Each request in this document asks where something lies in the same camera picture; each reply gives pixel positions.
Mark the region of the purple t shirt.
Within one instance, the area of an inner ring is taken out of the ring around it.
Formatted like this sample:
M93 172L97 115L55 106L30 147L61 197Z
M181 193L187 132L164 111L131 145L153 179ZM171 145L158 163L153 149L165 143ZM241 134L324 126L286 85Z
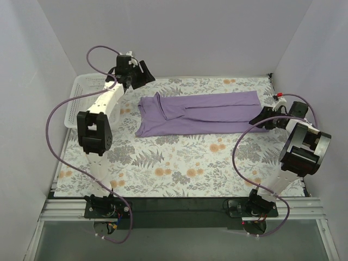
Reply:
M138 104L140 138L163 135L243 133L262 111L256 91L189 96L160 93Z

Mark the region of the white plastic basket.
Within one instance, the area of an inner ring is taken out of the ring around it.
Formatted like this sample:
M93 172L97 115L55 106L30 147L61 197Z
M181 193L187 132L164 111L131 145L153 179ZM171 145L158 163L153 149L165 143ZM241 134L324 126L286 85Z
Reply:
M91 94L103 90L106 76L100 73L82 74L74 80L70 97ZM125 94L123 86L116 84L113 88L115 92L115 100L108 100L107 115L111 128L117 125L120 118L120 99ZM67 128L77 128L77 114L80 111L87 111L98 100L99 95L88 96L74 101L70 101L67 105L64 125Z

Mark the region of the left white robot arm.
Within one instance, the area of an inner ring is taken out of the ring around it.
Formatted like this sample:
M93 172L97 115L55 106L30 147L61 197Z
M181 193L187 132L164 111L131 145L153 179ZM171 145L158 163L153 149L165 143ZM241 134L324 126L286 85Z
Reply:
M119 100L128 88L138 89L155 78L145 62L138 61L133 52L119 54L116 66L111 68L104 82L103 91L85 111L77 114L78 143L90 164L90 174L96 178L92 183L92 193L85 199L93 210L105 218L116 212L108 174L108 151L113 142L109 117L116 110L120 117Z

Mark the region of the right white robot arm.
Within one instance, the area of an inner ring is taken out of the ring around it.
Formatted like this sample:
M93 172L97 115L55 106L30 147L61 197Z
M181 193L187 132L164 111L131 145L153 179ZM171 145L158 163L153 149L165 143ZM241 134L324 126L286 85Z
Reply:
M252 216L266 215L275 207L280 195L293 181L315 174L321 166L332 136L304 122L309 105L295 101L289 111L283 105L264 107L249 123L258 128L285 129L289 137L280 152L280 170L270 176L262 188L252 189L245 209Z

